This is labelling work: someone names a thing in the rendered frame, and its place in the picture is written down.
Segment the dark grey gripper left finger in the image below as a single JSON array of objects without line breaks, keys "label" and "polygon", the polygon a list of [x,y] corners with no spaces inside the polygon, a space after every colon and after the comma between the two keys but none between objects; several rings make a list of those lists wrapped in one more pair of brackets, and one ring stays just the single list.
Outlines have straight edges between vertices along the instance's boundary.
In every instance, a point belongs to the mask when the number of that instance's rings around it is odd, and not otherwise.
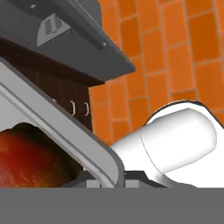
[{"label": "dark grey gripper left finger", "polygon": [[102,185],[88,171],[82,171],[77,179],[63,185],[63,187],[74,188],[101,188]]}]

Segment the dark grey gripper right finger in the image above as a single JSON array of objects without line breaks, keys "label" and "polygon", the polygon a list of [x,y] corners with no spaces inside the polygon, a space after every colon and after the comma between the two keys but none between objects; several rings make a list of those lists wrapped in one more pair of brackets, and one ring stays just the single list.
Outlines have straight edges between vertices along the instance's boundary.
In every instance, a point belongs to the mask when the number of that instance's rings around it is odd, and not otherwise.
[{"label": "dark grey gripper right finger", "polygon": [[126,188],[140,188],[145,186],[164,188],[163,185],[148,179],[144,171],[125,171],[124,177]]}]

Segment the grey container with tomato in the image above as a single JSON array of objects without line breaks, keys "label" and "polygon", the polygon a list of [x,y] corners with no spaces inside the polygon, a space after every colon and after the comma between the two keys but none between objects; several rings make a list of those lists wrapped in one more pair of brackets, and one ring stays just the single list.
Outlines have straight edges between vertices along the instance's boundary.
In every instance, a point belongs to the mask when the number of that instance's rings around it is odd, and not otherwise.
[{"label": "grey container with tomato", "polygon": [[89,171],[102,187],[124,186],[124,166],[117,154],[1,57],[0,95]]}]

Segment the red tomato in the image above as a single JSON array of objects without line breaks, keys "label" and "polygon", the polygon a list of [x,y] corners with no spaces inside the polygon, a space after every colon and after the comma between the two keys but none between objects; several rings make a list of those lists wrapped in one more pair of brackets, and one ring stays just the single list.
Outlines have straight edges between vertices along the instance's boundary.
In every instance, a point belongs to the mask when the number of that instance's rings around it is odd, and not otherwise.
[{"label": "red tomato", "polygon": [[39,128],[22,122],[0,131],[1,187],[59,187],[83,167]]}]

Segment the white rounded object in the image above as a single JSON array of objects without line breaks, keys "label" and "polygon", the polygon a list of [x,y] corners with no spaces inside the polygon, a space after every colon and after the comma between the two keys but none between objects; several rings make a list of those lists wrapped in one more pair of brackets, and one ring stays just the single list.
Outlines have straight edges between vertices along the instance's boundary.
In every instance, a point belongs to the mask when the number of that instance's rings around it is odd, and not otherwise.
[{"label": "white rounded object", "polygon": [[163,186],[224,188],[224,125],[198,101],[175,101],[112,145],[127,172]]}]

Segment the dark brown cupboard run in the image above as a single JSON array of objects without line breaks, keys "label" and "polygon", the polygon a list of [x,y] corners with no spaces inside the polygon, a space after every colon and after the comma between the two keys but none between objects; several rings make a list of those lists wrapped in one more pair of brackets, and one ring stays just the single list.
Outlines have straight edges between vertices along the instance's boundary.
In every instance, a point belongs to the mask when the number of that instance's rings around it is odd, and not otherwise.
[{"label": "dark brown cupboard run", "polygon": [[89,130],[92,129],[88,88],[102,84],[102,81],[1,37],[0,57]]}]

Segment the dark grey range hood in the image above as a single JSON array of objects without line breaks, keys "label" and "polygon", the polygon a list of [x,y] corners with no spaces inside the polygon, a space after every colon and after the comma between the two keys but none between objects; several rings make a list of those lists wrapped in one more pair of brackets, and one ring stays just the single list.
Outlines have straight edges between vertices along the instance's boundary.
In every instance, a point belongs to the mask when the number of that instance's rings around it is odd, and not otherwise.
[{"label": "dark grey range hood", "polygon": [[102,30],[97,0],[0,0],[0,37],[92,86],[136,71]]}]

